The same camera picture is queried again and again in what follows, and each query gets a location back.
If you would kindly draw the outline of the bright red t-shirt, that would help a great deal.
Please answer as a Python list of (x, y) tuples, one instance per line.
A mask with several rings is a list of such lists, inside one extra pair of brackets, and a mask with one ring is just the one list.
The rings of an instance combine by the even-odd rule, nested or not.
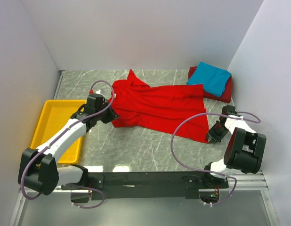
[(119, 115), (112, 124), (116, 128), (143, 127), (172, 134), (180, 123), (177, 136), (205, 143), (209, 130), (203, 101), (202, 85), (164, 85), (151, 87), (136, 77), (132, 70), (124, 80), (113, 83), (115, 98), (112, 108)]

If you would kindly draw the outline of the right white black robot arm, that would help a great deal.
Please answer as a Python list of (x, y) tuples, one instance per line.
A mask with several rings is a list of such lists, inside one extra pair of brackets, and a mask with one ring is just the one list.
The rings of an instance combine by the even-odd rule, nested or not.
[(227, 133), (231, 134), (231, 138), (224, 157), (204, 168), (209, 170), (201, 177), (207, 188), (212, 188), (218, 178), (240, 172), (255, 174), (261, 167), (267, 137), (253, 130), (231, 105), (222, 108), (222, 116), (209, 129), (205, 140), (210, 144), (220, 143)]

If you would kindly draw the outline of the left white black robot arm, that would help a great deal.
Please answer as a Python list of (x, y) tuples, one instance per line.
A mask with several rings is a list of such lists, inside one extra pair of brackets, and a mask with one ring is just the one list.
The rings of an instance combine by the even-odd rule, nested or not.
[(98, 121), (107, 124), (117, 118), (119, 115), (112, 109), (112, 100), (105, 99), (101, 94), (90, 94), (86, 103), (52, 138), (36, 149), (23, 151), (18, 175), (21, 191), (30, 188), (38, 194), (49, 195), (56, 186), (61, 185), (73, 184), (78, 189), (86, 188), (89, 172), (85, 167), (70, 165), (59, 169), (57, 162)]

